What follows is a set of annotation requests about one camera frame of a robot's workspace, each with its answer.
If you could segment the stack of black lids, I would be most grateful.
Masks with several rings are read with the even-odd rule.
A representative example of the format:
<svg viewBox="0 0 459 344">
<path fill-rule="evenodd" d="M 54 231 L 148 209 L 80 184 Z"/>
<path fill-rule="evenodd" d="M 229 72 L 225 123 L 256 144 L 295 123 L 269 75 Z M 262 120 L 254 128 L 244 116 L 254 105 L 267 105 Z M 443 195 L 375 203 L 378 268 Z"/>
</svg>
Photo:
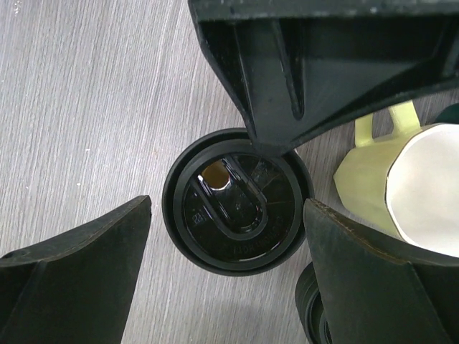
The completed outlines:
<svg viewBox="0 0 459 344">
<path fill-rule="evenodd" d="M 295 306 L 309 343 L 332 344 L 313 263 L 302 271 L 295 286 Z"/>
</svg>

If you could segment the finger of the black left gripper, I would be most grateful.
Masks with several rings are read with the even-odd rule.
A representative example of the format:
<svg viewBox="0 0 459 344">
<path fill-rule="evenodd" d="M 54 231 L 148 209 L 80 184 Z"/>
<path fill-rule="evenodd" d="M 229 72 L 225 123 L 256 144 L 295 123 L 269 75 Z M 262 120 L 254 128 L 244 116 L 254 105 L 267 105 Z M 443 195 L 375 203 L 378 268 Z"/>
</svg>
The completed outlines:
<svg viewBox="0 0 459 344">
<path fill-rule="evenodd" d="M 190 1 L 202 53 L 255 149 L 458 86 L 456 1 Z"/>
</svg>

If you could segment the black cup lid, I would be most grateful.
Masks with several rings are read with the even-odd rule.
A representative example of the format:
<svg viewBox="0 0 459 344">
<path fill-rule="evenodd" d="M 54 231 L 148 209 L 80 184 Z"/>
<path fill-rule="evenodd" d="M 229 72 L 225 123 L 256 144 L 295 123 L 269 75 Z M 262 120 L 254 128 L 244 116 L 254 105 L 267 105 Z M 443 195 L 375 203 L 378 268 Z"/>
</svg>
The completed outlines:
<svg viewBox="0 0 459 344">
<path fill-rule="evenodd" d="M 306 237 L 303 205 L 314 195 L 295 152 L 265 157 L 247 131 L 228 128 L 193 142 L 164 184 L 162 212 L 177 249 L 224 276 L 261 274 L 289 259 Z"/>
</svg>

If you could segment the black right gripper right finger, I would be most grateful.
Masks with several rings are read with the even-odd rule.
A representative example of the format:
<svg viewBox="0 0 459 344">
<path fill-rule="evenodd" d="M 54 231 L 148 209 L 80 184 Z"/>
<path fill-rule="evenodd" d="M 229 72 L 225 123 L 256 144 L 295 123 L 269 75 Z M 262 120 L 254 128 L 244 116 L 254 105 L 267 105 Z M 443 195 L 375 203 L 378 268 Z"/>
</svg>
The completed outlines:
<svg viewBox="0 0 459 344">
<path fill-rule="evenodd" d="M 333 343 L 457 343 L 458 258 L 394 239 L 315 199 L 306 238 Z"/>
</svg>

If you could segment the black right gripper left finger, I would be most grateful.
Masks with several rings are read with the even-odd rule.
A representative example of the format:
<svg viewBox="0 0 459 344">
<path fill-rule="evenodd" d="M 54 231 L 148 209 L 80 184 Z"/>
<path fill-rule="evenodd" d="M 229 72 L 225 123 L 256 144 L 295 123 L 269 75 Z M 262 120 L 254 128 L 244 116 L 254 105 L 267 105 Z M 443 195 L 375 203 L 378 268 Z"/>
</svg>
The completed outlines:
<svg viewBox="0 0 459 344">
<path fill-rule="evenodd" d="M 3 343 L 119 343 L 151 225 L 151 199 L 1 258 Z"/>
</svg>

